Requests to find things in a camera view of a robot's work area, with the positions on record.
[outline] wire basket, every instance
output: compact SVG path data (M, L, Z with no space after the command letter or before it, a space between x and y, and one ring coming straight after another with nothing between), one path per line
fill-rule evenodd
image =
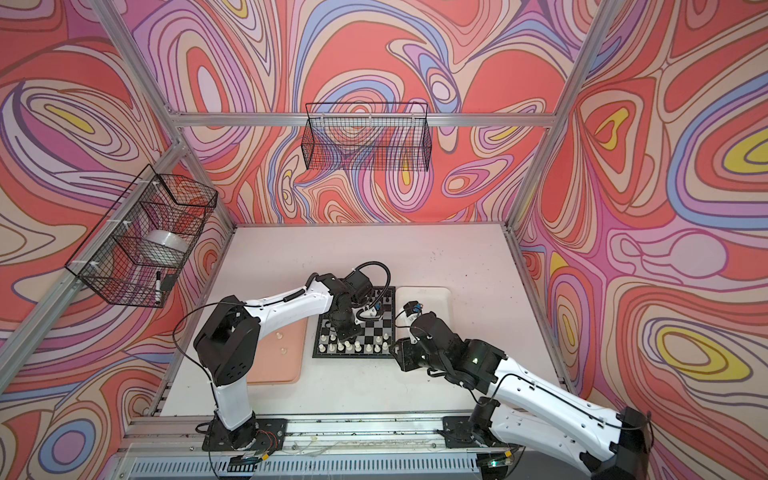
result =
M306 104L306 169L428 171L428 109L422 102Z
M217 198L188 177L155 174L125 217L110 220L117 226L82 268L75 272L71 259L67 268L107 303L160 308Z

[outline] psychedelic patterned wall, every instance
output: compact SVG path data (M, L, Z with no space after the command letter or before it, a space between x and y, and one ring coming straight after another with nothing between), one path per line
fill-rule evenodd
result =
M326 172L305 169L300 128L186 130L235 223L503 221L543 133L461 127L428 172Z
M2 341L167 140L83 2L0 6Z
M3 3L0 45L4 340L168 140L85 0ZM212 217L162 310L78 295L0 396L1 479L97 477L153 398L223 236Z
M411 100L445 113L552 112L596 9L578 0L118 7L170 107L191 112ZM187 129L238 223L505 220L541 129L433 129L428 174L304 172L300 135Z
M768 478L768 3L624 6L528 208L579 393L652 411L652 478Z
M363 91L433 111L553 111L588 0L116 2L176 111L303 111Z
M170 332L223 239L214 214L163 309L108 305L89 290L75 299L0 396L1 479L97 478L151 404L174 356Z

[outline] ventilation grille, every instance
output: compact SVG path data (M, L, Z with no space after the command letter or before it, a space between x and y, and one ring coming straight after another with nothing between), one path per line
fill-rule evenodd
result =
M259 465L229 465L228 457L213 459L219 475L382 475L413 473L478 473L472 453L425 453L400 455L276 455ZM211 464L203 457L138 458L129 478L209 478Z

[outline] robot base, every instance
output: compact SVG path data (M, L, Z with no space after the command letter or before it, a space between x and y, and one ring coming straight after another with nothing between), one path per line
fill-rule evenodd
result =
M245 450L264 450L268 449L272 436L259 433L259 430L270 432L277 440L277 445L273 445L271 452L283 449L285 439L286 419L257 419L253 414L244 424L233 431L227 430L227 427L219 419L219 415L214 414L205 439L203 440L204 452L237 452Z

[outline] wall panel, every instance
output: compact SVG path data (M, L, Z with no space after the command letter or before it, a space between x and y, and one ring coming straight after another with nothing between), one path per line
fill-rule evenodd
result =
M768 7L628 2L516 219L578 393L652 478L768 476Z

